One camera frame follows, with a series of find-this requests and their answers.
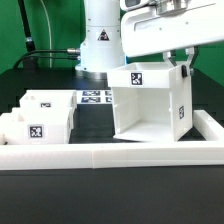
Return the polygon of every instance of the open box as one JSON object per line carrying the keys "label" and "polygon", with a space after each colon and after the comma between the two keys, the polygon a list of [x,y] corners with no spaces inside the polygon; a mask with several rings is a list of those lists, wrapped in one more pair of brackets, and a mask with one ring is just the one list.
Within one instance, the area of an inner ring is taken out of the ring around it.
{"label": "open box", "polygon": [[76,90],[27,90],[19,102],[22,108],[77,108]]}
{"label": "open box", "polygon": [[182,65],[132,63],[108,72],[114,138],[177,141],[192,128],[191,77]]}
{"label": "open box", "polygon": [[67,144],[73,108],[13,108],[0,116],[0,144]]}

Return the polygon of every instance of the black cable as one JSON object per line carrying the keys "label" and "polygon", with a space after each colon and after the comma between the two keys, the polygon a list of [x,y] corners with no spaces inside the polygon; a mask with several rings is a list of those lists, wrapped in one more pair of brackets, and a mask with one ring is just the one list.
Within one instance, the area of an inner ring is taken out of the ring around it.
{"label": "black cable", "polygon": [[16,61],[16,63],[13,66],[13,69],[17,69],[19,64],[24,60],[24,59],[28,59],[28,58],[52,58],[52,59],[62,59],[62,60],[78,60],[78,57],[50,57],[50,56],[40,56],[40,55],[34,55],[34,56],[24,56],[21,57],[19,60]]}
{"label": "black cable", "polygon": [[67,50],[35,50],[27,52],[21,58],[32,55],[32,54],[41,54],[41,53],[67,53]]}
{"label": "black cable", "polygon": [[18,0],[18,4],[20,7],[20,13],[23,21],[24,33],[26,37],[26,48],[28,52],[35,50],[35,44],[31,36],[30,26],[26,14],[26,8],[23,0]]}

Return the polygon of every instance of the white box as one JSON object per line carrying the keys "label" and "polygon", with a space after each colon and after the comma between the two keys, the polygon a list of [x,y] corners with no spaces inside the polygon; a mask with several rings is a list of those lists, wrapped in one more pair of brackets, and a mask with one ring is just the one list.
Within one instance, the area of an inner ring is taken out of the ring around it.
{"label": "white box", "polygon": [[0,131],[9,145],[65,144],[73,128],[72,108],[13,108],[0,117]]}
{"label": "white box", "polygon": [[22,108],[77,108],[76,90],[27,90],[19,102]]}
{"label": "white box", "polygon": [[177,141],[192,128],[191,77],[181,65],[132,63],[108,72],[114,138]]}

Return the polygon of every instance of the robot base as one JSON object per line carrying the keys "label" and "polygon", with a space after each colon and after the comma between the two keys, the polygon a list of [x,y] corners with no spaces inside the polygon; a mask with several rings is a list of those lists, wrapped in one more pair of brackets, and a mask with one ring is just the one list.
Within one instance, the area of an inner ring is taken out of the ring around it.
{"label": "robot base", "polygon": [[83,70],[76,70],[76,76],[84,77],[87,79],[96,79],[96,80],[107,79],[106,72],[89,72],[89,71],[83,71]]}

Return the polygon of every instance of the white block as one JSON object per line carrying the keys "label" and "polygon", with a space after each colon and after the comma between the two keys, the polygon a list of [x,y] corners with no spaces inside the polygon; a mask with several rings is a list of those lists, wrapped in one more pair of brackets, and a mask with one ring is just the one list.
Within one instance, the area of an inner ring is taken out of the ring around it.
{"label": "white block", "polygon": [[72,109],[13,108],[2,114],[0,127],[11,144],[63,144],[73,128]]}
{"label": "white block", "polygon": [[80,145],[5,145],[0,170],[92,168],[92,152]]}
{"label": "white block", "polygon": [[22,108],[77,108],[76,90],[27,90],[19,102]]}
{"label": "white block", "polygon": [[193,123],[207,141],[224,141],[224,128],[204,110],[194,111]]}
{"label": "white block", "polygon": [[181,65],[133,63],[108,72],[115,138],[177,141],[192,128],[191,78]]}

